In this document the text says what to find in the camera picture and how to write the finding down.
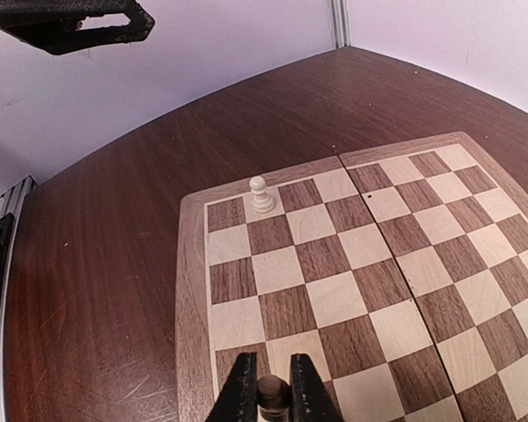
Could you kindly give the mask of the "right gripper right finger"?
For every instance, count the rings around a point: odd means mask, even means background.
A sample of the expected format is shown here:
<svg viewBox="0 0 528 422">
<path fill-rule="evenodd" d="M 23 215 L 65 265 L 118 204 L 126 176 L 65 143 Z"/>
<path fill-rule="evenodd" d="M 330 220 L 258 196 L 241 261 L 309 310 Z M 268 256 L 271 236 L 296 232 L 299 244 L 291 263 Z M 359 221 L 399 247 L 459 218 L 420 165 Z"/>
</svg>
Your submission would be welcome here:
<svg viewBox="0 0 528 422">
<path fill-rule="evenodd" d="M 292 421 L 341 421 L 308 354 L 290 356 L 290 387 Z"/>
</svg>

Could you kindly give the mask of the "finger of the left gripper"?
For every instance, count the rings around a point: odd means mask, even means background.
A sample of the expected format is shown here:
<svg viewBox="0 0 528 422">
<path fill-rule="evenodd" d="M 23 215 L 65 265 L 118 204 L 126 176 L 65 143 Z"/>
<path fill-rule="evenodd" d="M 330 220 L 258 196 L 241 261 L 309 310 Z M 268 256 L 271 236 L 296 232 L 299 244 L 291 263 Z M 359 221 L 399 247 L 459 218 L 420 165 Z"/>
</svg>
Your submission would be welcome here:
<svg viewBox="0 0 528 422">
<path fill-rule="evenodd" d="M 84 29 L 87 18 L 122 14 L 126 25 Z M 0 0 L 0 31 L 51 55 L 146 40 L 154 18 L 130 0 Z"/>
</svg>

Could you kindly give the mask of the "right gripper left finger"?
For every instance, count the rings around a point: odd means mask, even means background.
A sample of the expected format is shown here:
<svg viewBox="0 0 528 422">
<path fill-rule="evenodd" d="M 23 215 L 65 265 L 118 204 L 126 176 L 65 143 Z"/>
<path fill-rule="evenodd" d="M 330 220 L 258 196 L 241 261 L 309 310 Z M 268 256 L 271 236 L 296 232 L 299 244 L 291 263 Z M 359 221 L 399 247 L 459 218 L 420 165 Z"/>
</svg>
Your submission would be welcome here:
<svg viewBox="0 0 528 422">
<path fill-rule="evenodd" d="M 256 422 L 257 353 L 240 353 L 206 422 Z"/>
</svg>

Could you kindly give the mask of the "dark brown pawn piece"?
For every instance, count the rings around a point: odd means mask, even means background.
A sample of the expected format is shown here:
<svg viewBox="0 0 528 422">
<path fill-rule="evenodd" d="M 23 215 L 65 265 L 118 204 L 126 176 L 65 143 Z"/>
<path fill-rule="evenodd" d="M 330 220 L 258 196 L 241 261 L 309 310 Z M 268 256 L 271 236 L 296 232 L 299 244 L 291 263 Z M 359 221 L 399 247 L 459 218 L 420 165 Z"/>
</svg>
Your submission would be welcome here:
<svg viewBox="0 0 528 422">
<path fill-rule="evenodd" d="M 282 378 L 265 375 L 257 381 L 259 421 L 289 421 L 291 390 Z"/>
</svg>

